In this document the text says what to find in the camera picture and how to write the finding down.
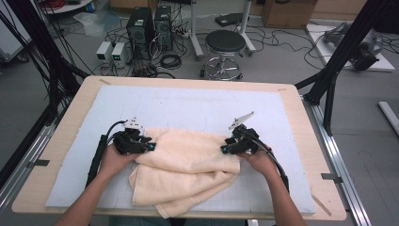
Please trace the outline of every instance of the human hand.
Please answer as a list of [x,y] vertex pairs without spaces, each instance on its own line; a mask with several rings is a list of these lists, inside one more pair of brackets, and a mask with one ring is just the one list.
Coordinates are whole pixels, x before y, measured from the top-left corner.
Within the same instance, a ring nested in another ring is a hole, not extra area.
[[266,151],[258,151],[255,154],[238,153],[238,156],[247,160],[247,162],[267,180],[279,177],[276,165]]
[[105,149],[98,175],[110,179],[122,171],[129,162],[135,160],[140,155],[141,153],[122,155],[118,152],[115,144],[110,144]]

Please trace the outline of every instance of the stool base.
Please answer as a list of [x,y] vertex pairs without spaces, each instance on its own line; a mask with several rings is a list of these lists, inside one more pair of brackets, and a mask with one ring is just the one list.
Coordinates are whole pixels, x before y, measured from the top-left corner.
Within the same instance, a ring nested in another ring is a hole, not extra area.
[[225,56],[211,58],[205,64],[204,70],[210,80],[231,81],[243,77],[238,64]]

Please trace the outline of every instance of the white board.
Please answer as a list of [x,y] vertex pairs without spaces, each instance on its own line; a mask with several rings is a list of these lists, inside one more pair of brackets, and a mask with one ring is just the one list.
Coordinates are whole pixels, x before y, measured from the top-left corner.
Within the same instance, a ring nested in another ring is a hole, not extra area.
[[[322,57],[323,62],[325,64],[327,64],[328,61],[331,59],[331,56],[334,53],[336,47],[334,46],[333,43],[324,43],[321,40],[322,38],[320,39],[320,37],[322,37],[325,34],[325,31],[331,30],[333,28],[335,28],[335,27],[334,26],[324,26],[324,25],[314,25],[314,24],[308,24],[308,26],[307,26],[308,32],[311,36],[311,39],[313,40],[313,42],[317,42],[316,43],[317,52],[319,53],[320,57]],[[377,54],[375,57],[378,58],[379,61],[374,63],[366,71],[393,72],[395,70],[395,68],[390,64],[390,62],[386,58],[384,58],[381,54]],[[352,66],[352,64],[350,62],[346,62],[345,66],[343,68],[355,70],[355,68]]]
[[[171,89],[103,86],[68,151],[48,207],[68,207],[83,192],[98,141],[116,121],[133,117],[145,128],[185,128],[230,136],[234,118],[254,111],[245,122],[275,150],[290,180],[291,196],[303,214],[315,213],[309,185],[302,168],[282,100],[276,92]],[[132,166],[116,176],[98,204],[101,208],[143,209],[132,206],[128,176]],[[192,211],[273,213],[270,191],[262,175],[246,161],[236,182]]]

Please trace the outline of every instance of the stool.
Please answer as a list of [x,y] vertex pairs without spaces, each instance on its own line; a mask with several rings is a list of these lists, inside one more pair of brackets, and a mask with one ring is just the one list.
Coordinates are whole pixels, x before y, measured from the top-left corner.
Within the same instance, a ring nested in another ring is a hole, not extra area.
[[241,79],[238,64],[228,58],[239,55],[246,47],[246,41],[237,32],[230,30],[217,30],[211,32],[205,40],[206,48],[219,57],[211,58],[205,64],[205,73],[209,79],[231,81],[232,79]]

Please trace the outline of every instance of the person's left hand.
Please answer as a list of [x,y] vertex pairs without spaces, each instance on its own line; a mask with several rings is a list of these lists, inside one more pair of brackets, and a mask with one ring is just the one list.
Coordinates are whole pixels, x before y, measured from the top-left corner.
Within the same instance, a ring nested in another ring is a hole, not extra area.
[[135,160],[140,155],[141,153],[122,155],[118,152],[114,144],[110,144],[105,149],[98,175],[110,179],[122,171],[129,162]]

